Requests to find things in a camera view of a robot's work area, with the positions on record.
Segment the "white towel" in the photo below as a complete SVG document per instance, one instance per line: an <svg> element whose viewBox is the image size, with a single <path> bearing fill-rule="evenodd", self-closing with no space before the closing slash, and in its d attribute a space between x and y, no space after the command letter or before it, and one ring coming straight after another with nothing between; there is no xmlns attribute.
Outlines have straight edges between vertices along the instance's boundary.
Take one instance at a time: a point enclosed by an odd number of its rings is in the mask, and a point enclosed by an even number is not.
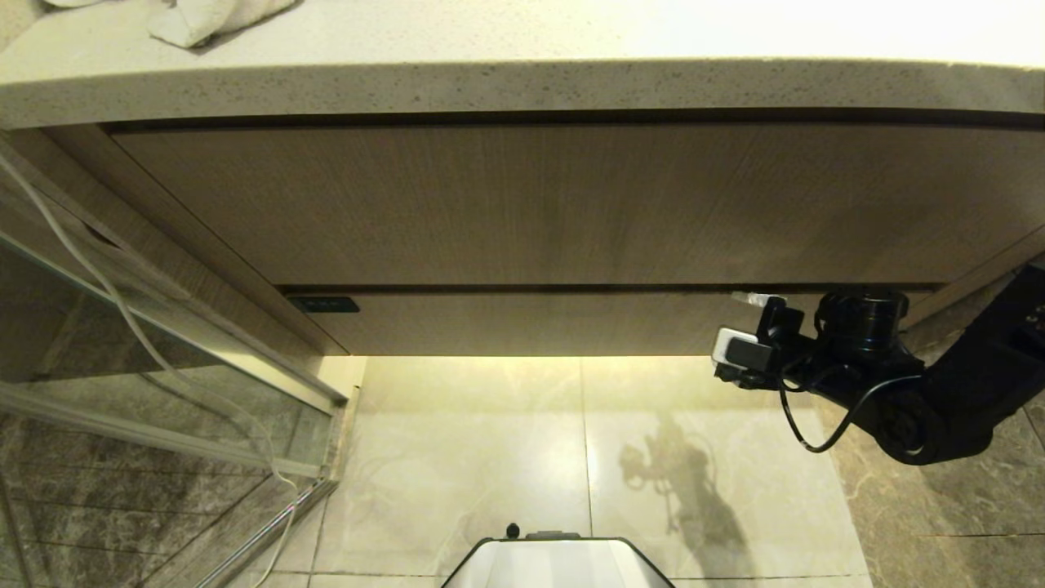
<svg viewBox="0 0 1045 588"><path fill-rule="evenodd" d="M148 32L179 47L194 47L285 9L297 0L177 0L148 21Z"/></svg>
<svg viewBox="0 0 1045 588"><path fill-rule="evenodd" d="M101 0L46 0L46 2L60 8L78 8L80 6L97 4Z"/></svg>

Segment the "black robotic arm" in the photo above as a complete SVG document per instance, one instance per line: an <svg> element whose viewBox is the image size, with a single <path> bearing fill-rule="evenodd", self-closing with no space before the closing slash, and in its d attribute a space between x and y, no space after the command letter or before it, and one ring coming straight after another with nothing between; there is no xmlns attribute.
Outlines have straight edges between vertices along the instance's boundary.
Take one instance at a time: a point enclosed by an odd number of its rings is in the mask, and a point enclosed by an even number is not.
<svg viewBox="0 0 1045 588"><path fill-rule="evenodd" d="M827 293L802 335L805 314L770 297L753 334L719 332L715 375L742 389L776 391L795 437L830 449L852 424L895 460L925 465L991 445L995 426L1045 387L1045 269L1028 265L931 368L904 348L907 298L874 287ZM809 392L849 409L821 446L806 442L788 397Z"/></svg>

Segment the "dark marble tile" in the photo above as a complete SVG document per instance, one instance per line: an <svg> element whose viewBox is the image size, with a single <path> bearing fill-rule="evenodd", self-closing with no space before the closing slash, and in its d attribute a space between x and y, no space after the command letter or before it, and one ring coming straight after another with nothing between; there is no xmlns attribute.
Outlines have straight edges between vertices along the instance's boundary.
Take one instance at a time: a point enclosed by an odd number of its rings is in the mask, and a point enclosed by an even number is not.
<svg viewBox="0 0 1045 588"><path fill-rule="evenodd" d="M119 440L102 440L93 467L107 470L167 472L182 474L264 476L268 470L218 460L175 453L134 445Z"/></svg>
<svg viewBox="0 0 1045 588"><path fill-rule="evenodd" d="M940 537L950 567L974 588L1045 586L1045 537Z"/></svg>
<svg viewBox="0 0 1045 588"><path fill-rule="evenodd" d="M841 410L817 403L826 428ZM1002 423L984 453L911 467L850 429L832 456L857 531L883 526L913 535L1045 533L1045 449L1023 413Z"/></svg>
<svg viewBox="0 0 1045 588"><path fill-rule="evenodd" d="M29 427L16 458L22 463L88 468L97 457L102 441L91 433Z"/></svg>
<svg viewBox="0 0 1045 588"><path fill-rule="evenodd" d="M18 562L14 528L7 524L2 511L0 511L0 579L22 579L22 566Z"/></svg>
<svg viewBox="0 0 1045 588"><path fill-rule="evenodd" d="M319 411L300 410L285 455L288 460L322 463L331 440L330 418Z"/></svg>
<svg viewBox="0 0 1045 588"><path fill-rule="evenodd" d="M155 571L168 556L107 551L65 545L37 544L57 588L131 588Z"/></svg>
<svg viewBox="0 0 1045 588"><path fill-rule="evenodd" d="M3 455L3 448L7 445L7 438L10 436L16 417L6 413L0 413L0 455Z"/></svg>
<svg viewBox="0 0 1045 588"><path fill-rule="evenodd" d="M224 417L137 375L38 382L29 390L65 406L188 436L243 437Z"/></svg>
<svg viewBox="0 0 1045 588"><path fill-rule="evenodd" d="M24 494L20 486L21 480L17 475L18 468L13 468L9 465L5 466L2 473L0 473L0 477L2 477L7 487L8 496ZM32 545L37 541L37 530L32 523L29 509L25 502L18 500L9 500L8 504L10 507L10 511L8 512L10 521L8 522L14 527L15 535L23 547L22 557L25 559L26 573L28 573L29 579L34 585L53 585L43 554L39 549L32 548Z"/></svg>
<svg viewBox="0 0 1045 588"><path fill-rule="evenodd" d="M312 481L297 479L297 476L289 477L295 479L301 489ZM287 485L274 478L268 479L150 577L145 583L145 588L192 588L198 580L240 547L296 496ZM308 501L300 510L298 516L301 518L297 519L299 522L305 520L309 509L315 508L322 496L317 494L314 498L315 500ZM256 546L255 550L243 558L238 565L245 565L251 557L257 556L263 549L263 545Z"/></svg>
<svg viewBox="0 0 1045 588"><path fill-rule="evenodd" d="M262 479L39 465L21 472L30 501L195 514L224 513Z"/></svg>
<svg viewBox="0 0 1045 588"><path fill-rule="evenodd" d="M1045 586L1045 537L876 537L864 548L876 588Z"/></svg>
<svg viewBox="0 0 1045 588"><path fill-rule="evenodd" d="M1030 419L1030 425L1035 428L1042 447L1045 447L1045 394L1039 394L1023 408L1027 413L1027 418Z"/></svg>
<svg viewBox="0 0 1045 588"><path fill-rule="evenodd" d="M85 296L51 353L50 379L134 374L157 370L156 362L138 343L116 309ZM149 342L178 368L213 366L214 358L157 329L142 325Z"/></svg>
<svg viewBox="0 0 1045 588"><path fill-rule="evenodd" d="M37 538L45 543L116 551L176 554L200 535L212 515L140 513L27 503Z"/></svg>

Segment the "wall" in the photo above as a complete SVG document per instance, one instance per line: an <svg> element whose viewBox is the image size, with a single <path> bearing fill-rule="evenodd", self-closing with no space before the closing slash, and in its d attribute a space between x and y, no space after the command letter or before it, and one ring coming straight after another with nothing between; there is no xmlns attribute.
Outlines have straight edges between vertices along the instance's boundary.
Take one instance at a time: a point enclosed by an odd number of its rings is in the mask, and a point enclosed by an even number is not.
<svg viewBox="0 0 1045 588"><path fill-rule="evenodd" d="M40 0L0 0L0 51L44 14Z"/></svg>

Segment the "cabinet drawer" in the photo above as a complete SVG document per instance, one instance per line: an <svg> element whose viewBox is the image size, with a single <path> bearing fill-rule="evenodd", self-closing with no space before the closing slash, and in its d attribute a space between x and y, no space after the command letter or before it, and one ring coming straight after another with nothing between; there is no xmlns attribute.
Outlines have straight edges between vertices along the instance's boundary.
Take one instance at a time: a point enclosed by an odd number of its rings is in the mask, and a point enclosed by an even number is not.
<svg viewBox="0 0 1045 588"><path fill-rule="evenodd" d="M147 131L273 283L946 282L1045 221L1045 133L832 124Z"/></svg>
<svg viewBox="0 0 1045 588"><path fill-rule="evenodd" d="M911 302L924 293L908 293ZM807 312L819 293L789 296ZM727 293L498 293L352 297L356 314L312 314L352 354L710 355L719 327L753 332L761 309ZM806 325L812 335L811 325Z"/></svg>

